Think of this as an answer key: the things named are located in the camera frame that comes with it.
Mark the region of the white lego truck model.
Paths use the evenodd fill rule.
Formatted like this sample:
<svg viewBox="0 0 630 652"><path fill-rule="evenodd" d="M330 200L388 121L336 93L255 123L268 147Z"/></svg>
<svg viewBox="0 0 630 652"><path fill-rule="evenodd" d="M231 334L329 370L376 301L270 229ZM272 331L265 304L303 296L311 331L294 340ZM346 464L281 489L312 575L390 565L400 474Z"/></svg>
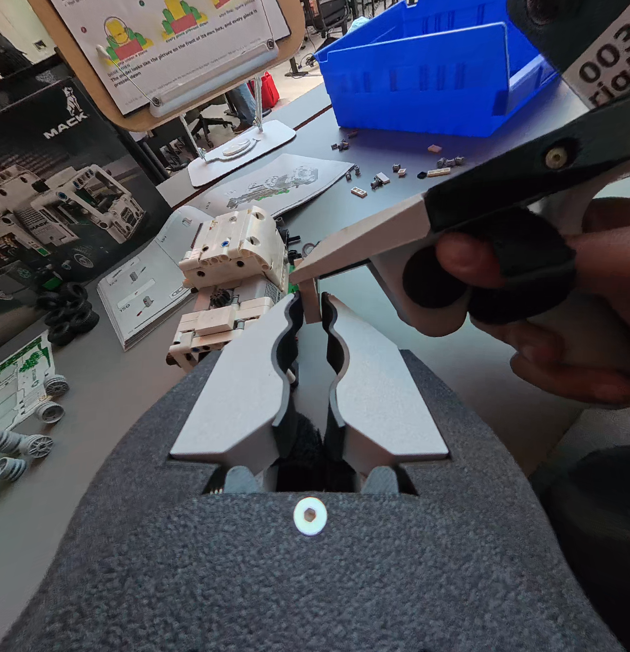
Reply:
<svg viewBox="0 0 630 652"><path fill-rule="evenodd" d="M180 318L165 357L189 372L296 293L289 275L302 259L288 264L275 219L260 207L210 217L184 206L174 214L180 215L204 219L178 263L182 287L196 296L194 309Z"/></svg>

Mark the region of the open instruction booklet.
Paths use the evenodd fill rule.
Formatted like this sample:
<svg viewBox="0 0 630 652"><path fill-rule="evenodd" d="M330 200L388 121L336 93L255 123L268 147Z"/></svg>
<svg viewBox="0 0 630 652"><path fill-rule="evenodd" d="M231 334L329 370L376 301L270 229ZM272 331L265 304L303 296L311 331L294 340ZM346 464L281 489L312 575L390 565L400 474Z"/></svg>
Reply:
<svg viewBox="0 0 630 652"><path fill-rule="evenodd" d="M207 192L200 207L207 209L203 211L207 216L215 217L257 206L276 220L326 191L351 167L343 161L284 153L254 173ZM98 283L98 295L125 351L191 295L182 287L184 277L178 263L192 248L204 219L174 216L176 211L147 247Z"/></svg>

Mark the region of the wooden document stand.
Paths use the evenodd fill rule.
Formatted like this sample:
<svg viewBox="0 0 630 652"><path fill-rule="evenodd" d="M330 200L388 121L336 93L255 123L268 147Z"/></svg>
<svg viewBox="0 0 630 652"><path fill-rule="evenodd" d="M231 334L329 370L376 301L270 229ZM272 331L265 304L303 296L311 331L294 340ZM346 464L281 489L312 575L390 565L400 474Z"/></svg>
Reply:
<svg viewBox="0 0 630 652"><path fill-rule="evenodd" d="M263 125L261 77L271 68L293 58L303 43L305 19L300 1L278 1L291 30L291 35L277 41L275 45L276 59L265 65L257 64L247 73L224 81L223 85L212 88L192 101L180 99L179 104L169 111L153 111L152 106L146 105L126 115L119 111L102 81L91 67L91 63L60 19L52 1L29 1L29 4L58 46L62 57L91 96L94 104L114 125L128 132L142 133L157 128L172 119L180 119L189 141L197 151L197 158L188 166L188 174L193 186L200 187L219 180L238 167L294 139L294 129L288 128L278 121L270 121L267 125ZM194 141L186 123L186 114L251 79L254 80L256 105L253 126L225 145L210 151L200 148Z"/></svg>

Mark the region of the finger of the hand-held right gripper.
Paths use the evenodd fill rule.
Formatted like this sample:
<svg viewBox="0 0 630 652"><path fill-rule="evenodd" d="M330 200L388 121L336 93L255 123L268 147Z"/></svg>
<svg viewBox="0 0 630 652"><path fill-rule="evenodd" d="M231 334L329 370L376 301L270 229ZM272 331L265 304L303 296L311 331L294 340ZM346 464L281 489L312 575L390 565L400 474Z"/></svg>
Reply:
<svg viewBox="0 0 630 652"><path fill-rule="evenodd" d="M300 284L337 275L414 242L431 243L433 232L425 200L426 193L419 193L331 233L290 274L289 280Z"/></svg>

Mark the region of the group of grey wheel rims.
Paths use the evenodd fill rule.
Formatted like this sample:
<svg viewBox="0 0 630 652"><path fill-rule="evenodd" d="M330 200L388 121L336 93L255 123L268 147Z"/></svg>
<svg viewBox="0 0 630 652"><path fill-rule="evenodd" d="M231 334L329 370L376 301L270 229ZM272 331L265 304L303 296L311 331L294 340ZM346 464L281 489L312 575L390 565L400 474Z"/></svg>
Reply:
<svg viewBox="0 0 630 652"><path fill-rule="evenodd" d="M70 386L65 376L47 377L41 387L43 393L30 403L17 399L14 393L0 407L0 482L16 482L27 470L29 463L45 458L53 448L53 439L47 434L22 434L16 426L30 416L35 416L46 426L58 423L65 409L56 399L65 395Z"/></svg>

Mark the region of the scattered small lego pieces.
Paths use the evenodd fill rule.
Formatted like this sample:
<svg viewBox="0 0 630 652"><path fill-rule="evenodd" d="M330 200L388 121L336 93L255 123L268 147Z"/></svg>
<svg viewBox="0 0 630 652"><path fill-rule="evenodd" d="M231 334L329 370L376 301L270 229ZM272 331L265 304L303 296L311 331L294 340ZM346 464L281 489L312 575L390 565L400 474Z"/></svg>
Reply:
<svg viewBox="0 0 630 652"><path fill-rule="evenodd" d="M371 192L401 181L417 182L417 188L421 188L424 182L445 180L469 162L464 151L429 143L417 134L354 130L340 136L329 148L352 158L347 181L362 181Z"/></svg>

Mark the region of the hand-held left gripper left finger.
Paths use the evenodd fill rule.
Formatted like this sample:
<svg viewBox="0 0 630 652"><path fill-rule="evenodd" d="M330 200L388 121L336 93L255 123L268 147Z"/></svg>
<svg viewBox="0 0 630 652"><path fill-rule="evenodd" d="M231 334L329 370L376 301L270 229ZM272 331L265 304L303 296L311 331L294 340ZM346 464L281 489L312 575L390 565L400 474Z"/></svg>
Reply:
<svg viewBox="0 0 630 652"><path fill-rule="evenodd" d="M291 293L224 347L172 445L173 459L268 468L289 455L301 326L301 296Z"/></svg>

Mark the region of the green tree sticker sheet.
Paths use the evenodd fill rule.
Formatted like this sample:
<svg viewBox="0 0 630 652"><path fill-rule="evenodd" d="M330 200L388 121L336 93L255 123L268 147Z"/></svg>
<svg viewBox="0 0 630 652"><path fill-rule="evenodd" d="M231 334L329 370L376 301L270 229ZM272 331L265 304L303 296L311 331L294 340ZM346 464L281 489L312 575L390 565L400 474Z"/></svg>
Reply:
<svg viewBox="0 0 630 652"><path fill-rule="evenodd" d="M0 363L0 430L15 428L48 396L44 383L55 375L48 334L43 331Z"/></svg>

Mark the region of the pile of black tyres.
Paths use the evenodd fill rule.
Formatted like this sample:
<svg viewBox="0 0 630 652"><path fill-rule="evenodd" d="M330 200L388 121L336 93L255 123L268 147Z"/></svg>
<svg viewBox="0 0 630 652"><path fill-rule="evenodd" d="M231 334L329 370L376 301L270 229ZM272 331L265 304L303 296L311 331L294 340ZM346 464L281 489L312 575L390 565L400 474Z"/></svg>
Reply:
<svg viewBox="0 0 630 652"><path fill-rule="evenodd" d="M35 306L46 312L43 322L53 347L67 346L78 336L91 332L100 321L80 282L65 282L55 291L40 293Z"/></svg>

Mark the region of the grey lego beam with red pins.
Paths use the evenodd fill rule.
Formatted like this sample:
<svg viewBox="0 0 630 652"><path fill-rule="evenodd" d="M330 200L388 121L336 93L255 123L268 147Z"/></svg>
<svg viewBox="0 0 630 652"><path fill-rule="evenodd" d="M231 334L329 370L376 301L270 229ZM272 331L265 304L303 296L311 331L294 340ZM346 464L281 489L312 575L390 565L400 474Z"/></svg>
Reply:
<svg viewBox="0 0 630 652"><path fill-rule="evenodd" d="M308 324L322 322L319 280L310 278L298 284L301 295L305 322Z"/></svg>

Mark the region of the printed instruction sheet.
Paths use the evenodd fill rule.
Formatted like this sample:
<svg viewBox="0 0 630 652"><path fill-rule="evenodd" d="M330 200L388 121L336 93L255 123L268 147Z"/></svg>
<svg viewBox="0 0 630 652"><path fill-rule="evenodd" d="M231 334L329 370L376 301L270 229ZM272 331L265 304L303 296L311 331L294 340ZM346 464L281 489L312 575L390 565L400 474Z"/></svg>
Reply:
<svg viewBox="0 0 630 652"><path fill-rule="evenodd" d="M119 111L169 111L257 64L291 35L278 1L52 1Z"/></svg>

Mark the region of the blue plastic bin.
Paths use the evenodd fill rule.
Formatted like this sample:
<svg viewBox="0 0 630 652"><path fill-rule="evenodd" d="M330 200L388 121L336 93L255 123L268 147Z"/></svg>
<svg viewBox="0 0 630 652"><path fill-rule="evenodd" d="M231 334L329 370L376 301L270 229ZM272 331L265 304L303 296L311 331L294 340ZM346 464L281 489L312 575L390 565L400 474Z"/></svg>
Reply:
<svg viewBox="0 0 630 652"><path fill-rule="evenodd" d="M505 1L401 1L316 60L357 129L487 138L557 79Z"/></svg>

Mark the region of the person's right hand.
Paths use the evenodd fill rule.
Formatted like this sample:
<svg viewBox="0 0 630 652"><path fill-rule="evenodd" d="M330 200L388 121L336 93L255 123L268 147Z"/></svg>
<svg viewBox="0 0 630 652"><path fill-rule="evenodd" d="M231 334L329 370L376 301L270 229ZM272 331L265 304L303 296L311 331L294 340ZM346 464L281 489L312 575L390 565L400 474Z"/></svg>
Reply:
<svg viewBox="0 0 630 652"><path fill-rule="evenodd" d="M583 233L566 238L576 253L578 287L604 299L630 328L630 198L590 202ZM495 289L505 284L492 246L465 233L446 233L435 245L441 267L468 286ZM510 367L522 380L568 400L613 409L630 407L630 376L613 369L565 364L563 339L529 322L472 323L516 354Z"/></svg>

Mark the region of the dark lego set box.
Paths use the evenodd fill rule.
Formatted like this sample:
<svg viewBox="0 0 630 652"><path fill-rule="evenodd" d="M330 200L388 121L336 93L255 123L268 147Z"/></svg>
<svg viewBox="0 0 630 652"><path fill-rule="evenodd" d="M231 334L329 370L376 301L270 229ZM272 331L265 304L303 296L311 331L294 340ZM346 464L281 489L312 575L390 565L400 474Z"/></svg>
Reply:
<svg viewBox="0 0 630 652"><path fill-rule="evenodd" d="M100 277L170 212L75 79L64 75L2 108L0 347L53 306L48 294Z"/></svg>

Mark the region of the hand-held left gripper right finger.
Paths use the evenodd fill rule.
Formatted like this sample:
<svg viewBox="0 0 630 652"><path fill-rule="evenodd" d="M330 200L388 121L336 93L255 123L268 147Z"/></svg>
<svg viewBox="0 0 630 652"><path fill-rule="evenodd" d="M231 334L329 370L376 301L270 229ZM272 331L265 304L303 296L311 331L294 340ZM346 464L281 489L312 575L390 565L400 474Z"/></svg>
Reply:
<svg viewBox="0 0 630 652"><path fill-rule="evenodd" d="M449 449L395 343L334 295L321 296L327 361L335 371L325 450L363 475Z"/></svg>

